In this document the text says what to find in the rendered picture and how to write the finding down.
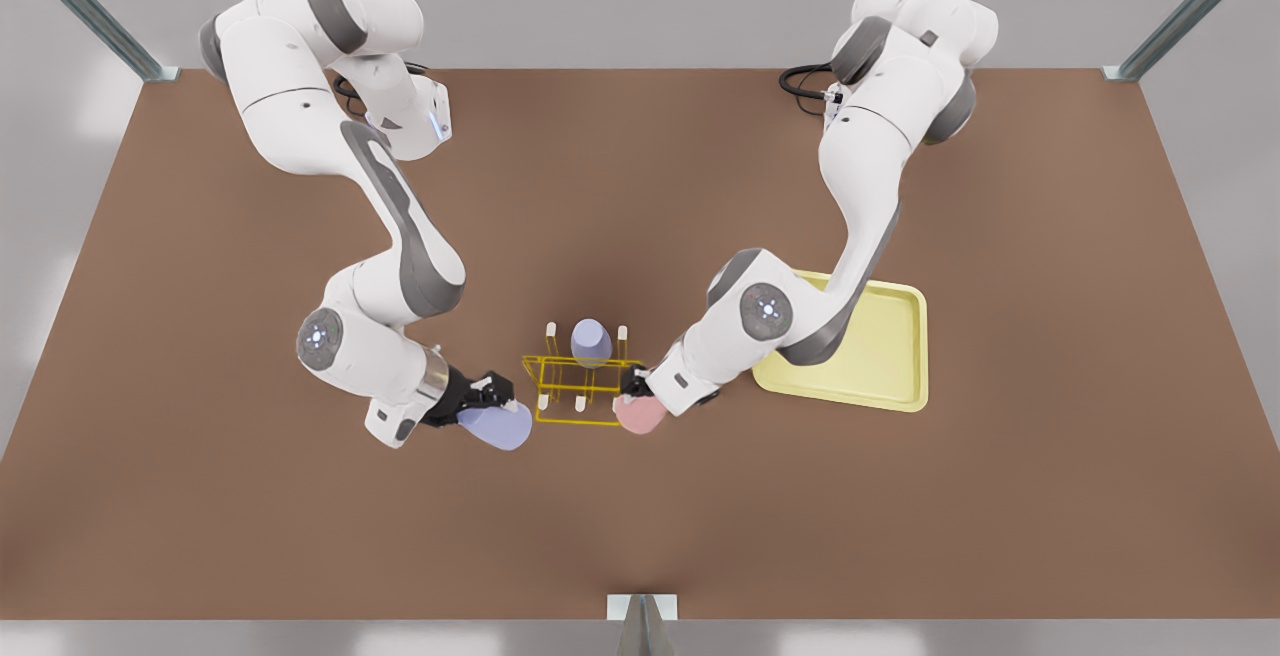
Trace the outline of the pink cup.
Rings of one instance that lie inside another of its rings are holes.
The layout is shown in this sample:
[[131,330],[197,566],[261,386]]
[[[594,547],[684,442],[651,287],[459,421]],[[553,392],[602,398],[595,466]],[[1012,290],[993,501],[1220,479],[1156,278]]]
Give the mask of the pink cup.
[[653,432],[667,415],[666,407],[654,396],[620,395],[612,407],[616,420],[635,434]]

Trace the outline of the lavender cup with wide rim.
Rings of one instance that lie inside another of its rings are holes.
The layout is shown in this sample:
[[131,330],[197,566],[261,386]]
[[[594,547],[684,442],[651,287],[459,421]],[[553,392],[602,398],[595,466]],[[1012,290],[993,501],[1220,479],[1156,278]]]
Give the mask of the lavender cup with wide rim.
[[457,414],[457,422],[474,437],[503,451],[522,446],[532,429],[532,414],[518,401],[467,407]]

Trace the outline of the pale yellow tray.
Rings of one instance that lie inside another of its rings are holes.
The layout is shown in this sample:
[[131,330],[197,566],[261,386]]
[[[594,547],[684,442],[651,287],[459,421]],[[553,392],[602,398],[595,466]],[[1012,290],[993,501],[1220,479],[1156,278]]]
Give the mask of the pale yellow tray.
[[826,363],[795,366],[772,354],[751,374],[774,393],[918,413],[929,397],[925,296],[909,284],[869,281]]

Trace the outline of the lavender cup upside down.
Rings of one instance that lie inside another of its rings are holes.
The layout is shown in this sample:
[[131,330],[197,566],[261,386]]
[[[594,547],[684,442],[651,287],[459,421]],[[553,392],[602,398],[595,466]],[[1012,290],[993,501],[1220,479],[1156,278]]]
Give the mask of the lavender cup upside down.
[[608,329],[595,319],[582,319],[573,327],[570,351],[575,361],[586,369],[604,366],[612,357],[613,343]]

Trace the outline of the silver frame post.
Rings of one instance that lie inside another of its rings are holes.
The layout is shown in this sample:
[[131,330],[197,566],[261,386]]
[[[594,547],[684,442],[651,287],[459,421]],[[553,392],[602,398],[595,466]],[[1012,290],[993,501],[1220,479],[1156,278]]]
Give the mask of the silver frame post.
[[678,619],[677,594],[608,594],[609,621],[621,621],[616,656],[676,656],[667,621]]
[[1117,65],[1105,65],[1103,78],[1114,83],[1139,82],[1221,1],[1181,0],[1128,58]]
[[180,68],[161,65],[99,0],[59,0],[145,83],[174,82]]

